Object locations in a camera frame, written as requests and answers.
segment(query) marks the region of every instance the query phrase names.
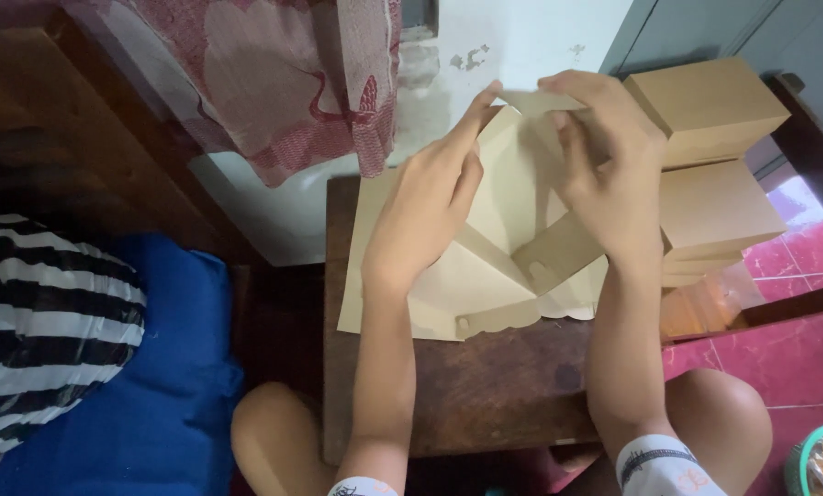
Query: blue cushion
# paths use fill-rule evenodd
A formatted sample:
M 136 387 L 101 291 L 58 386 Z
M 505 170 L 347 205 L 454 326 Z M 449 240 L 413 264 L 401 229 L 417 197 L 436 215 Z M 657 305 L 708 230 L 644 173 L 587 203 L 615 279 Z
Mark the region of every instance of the blue cushion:
M 0 495 L 225 495 L 243 378 L 229 355 L 226 268 L 158 234 L 122 238 L 111 253 L 135 267 L 148 295 L 139 350 L 5 455 Z

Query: left hand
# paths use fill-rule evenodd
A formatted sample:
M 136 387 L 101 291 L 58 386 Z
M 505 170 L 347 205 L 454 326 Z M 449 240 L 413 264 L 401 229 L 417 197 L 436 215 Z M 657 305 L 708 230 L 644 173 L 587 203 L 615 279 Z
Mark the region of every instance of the left hand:
M 494 81 L 472 101 L 460 122 L 399 166 L 365 249 L 363 286 L 406 295 L 466 222 L 482 181 L 476 138 L 500 107 Z

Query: floral curtain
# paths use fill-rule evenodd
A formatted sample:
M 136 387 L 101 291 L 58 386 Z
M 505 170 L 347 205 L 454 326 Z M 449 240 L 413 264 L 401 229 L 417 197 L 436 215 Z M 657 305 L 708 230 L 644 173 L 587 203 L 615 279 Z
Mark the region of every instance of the floral curtain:
M 0 10 L 54 3 L 164 121 L 204 152 L 243 155 L 267 186 L 351 152 L 375 175 L 392 150 L 400 0 L 2 0 Z

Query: right hand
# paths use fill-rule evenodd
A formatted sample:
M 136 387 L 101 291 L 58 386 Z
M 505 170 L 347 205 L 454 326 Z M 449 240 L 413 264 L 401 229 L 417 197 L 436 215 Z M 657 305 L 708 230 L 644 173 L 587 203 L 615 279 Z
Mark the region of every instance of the right hand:
M 659 177 L 665 135 L 615 78 L 564 71 L 538 85 L 591 108 L 610 148 L 606 163 L 593 163 L 580 121 L 567 112 L 554 113 L 565 154 L 562 199 L 612 263 L 661 261 Z

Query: striped pillow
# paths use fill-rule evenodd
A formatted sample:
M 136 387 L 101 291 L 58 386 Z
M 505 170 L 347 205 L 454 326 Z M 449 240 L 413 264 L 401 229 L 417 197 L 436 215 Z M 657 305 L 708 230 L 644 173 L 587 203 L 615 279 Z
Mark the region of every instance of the striped pillow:
M 0 215 L 0 454 L 120 372 L 144 309 L 129 265 Z

